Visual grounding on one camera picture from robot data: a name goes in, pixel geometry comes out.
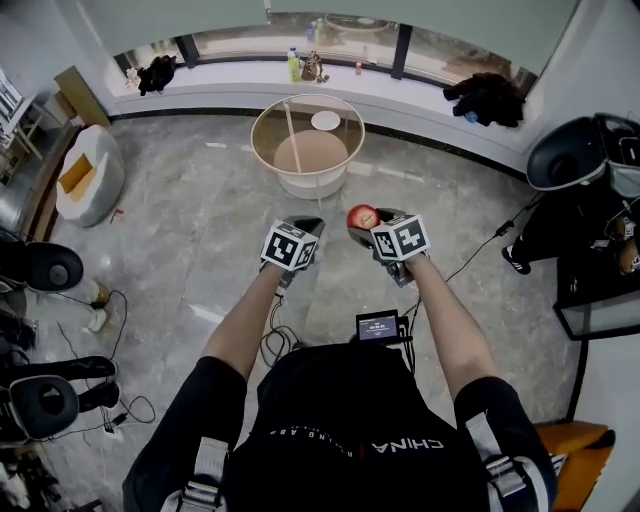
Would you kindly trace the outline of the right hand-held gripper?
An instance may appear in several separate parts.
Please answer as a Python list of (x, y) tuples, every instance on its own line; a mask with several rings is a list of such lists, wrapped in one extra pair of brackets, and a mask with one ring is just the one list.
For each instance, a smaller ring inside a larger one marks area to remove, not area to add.
[(376, 212), (380, 221), (376, 227), (370, 231), (349, 227), (348, 234), (362, 247), (373, 248), (374, 259), (399, 287), (404, 287), (414, 280), (405, 261), (418, 254), (426, 255), (431, 247), (423, 218), (393, 208), (376, 208)]

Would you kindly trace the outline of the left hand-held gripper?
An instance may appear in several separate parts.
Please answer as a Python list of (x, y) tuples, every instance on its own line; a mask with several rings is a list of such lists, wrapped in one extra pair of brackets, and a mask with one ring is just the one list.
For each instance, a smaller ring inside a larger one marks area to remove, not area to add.
[(279, 289), (286, 290), (298, 272), (314, 263), (324, 227), (324, 220), (314, 216), (294, 215), (276, 220), (262, 247), (260, 270), (267, 265), (282, 269)]

